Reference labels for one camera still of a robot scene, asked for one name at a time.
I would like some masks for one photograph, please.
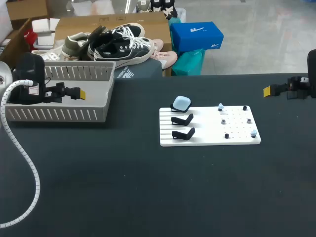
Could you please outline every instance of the gray floor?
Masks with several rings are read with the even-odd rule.
[[[67,16],[67,0],[50,0],[54,16]],[[137,0],[112,0],[116,13]],[[221,49],[208,50],[204,75],[306,73],[316,48],[316,2],[302,0],[176,0],[187,22],[214,21],[224,33]]]

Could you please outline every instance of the black tabletop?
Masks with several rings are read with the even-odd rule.
[[[314,237],[316,99],[263,98],[292,75],[116,81],[103,124],[11,124],[39,202],[1,237]],[[249,105],[262,142],[161,147],[159,108]],[[0,130],[0,223],[21,215],[32,172]]]

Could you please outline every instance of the yellow tip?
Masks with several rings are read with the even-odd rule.
[[[263,89],[263,97],[267,97],[269,95],[271,95],[270,86]]]
[[[85,100],[85,92],[83,90],[80,90],[80,99]]]

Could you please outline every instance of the black holder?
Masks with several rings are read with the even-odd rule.
[[[186,140],[189,141],[191,139],[191,137],[193,136],[193,134],[195,134],[196,130],[195,128],[191,128],[191,130],[188,132],[188,134],[182,133],[182,132],[177,132],[177,131],[173,131],[172,132],[172,137],[173,139],[181,139],[181,140]]]
[[[188,126],[190,122],[192,121],[192,119],[193,119],[193,114],[190,114],[186,120],[177,118],[177,117],[171,117],[171,122],[172,122],[172,125],[176,123],[177,125]]]

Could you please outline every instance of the white pegboard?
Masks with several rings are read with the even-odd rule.
[[[172,125],[171,117],[187,119],[189,114],[194,118],[188,126]],[[260,144],[261,137],[256,126],[251,108],[243,106],[226,106],[221,112],[218,107],[191,107],[186,113],[171,111],[170,108],[159,110],[160,144],[163,147],[177,146],[216,146],[216,145],[255,145]],[[172,131],[188,133],[194,127],[196,132],[189,141],[173,139]],[[250,132],[256,130],[252,138]]]

